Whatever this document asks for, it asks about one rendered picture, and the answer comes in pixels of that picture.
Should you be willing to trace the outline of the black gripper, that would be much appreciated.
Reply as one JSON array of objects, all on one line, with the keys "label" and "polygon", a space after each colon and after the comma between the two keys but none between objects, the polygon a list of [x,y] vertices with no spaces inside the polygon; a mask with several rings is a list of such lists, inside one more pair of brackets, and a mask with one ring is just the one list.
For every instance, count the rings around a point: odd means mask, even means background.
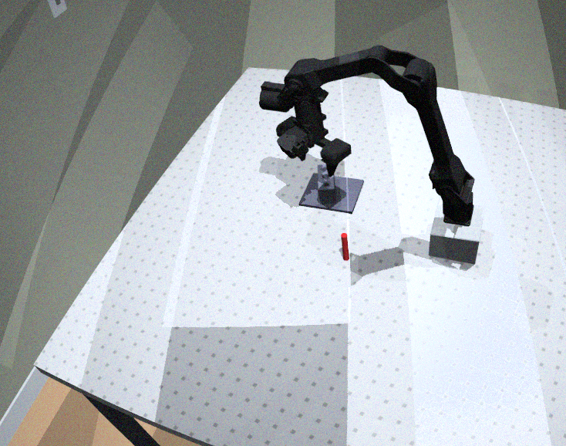
[{"label": "black gripper", "polygon": [[320,151],[320,161],[325,163],[328,176],[331,177],[335,173],[339,162],[348,157],[352,152],[351,144],[337,137],[333,141],[325,138],[325,135],[328,134],[328,130],[324,128],[323,120],[325,119],[327,119],[327,116],[323,113],[314,120],[300,120],[297,117],[291,116],[277,125],[276,134],[277,137],[280,137],[294,125],[299,125],[302,129],[305,127],[311,131],[314,144],[322,147]]}]

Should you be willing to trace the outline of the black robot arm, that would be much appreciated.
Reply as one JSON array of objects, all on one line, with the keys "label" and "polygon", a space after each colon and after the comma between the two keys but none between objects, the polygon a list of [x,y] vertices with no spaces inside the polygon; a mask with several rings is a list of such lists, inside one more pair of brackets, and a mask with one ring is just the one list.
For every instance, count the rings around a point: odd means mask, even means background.
[{"label": "black robot arm", "polygon": [[[390,65],[406,69],[401,76]],[[263,82],[259,105],[263,110],[282,113],[295,106],[298,119],[314,120],[322,115],[320,103],[329,94],[320,86],[365,73],[380,76],[414,106],[433,155],[429,178],[443,201],[443,222],[470,226],[475,178],[453,152],[437,102],[436,71],[432,63],[381,45],[331,59],[300,59],[285,76],[285,84]],[[304,157],[315,146],[311,131],[299,125],[287,130],[277,143],[291,159]]]}]

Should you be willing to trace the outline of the dark red cylinder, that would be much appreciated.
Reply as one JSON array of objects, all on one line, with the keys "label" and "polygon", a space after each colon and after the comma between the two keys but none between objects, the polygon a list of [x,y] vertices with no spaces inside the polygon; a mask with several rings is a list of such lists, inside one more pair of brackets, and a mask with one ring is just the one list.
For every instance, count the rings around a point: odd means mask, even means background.
[{"label": "dark red cylinder", "polygon": [[347,239],[347,234],[346,233],[342,233],[341,234],[341,242],[342,242],[342,256],[343,256],[343,260],[349,260],[349,247],[348,247],[348,239]]}]

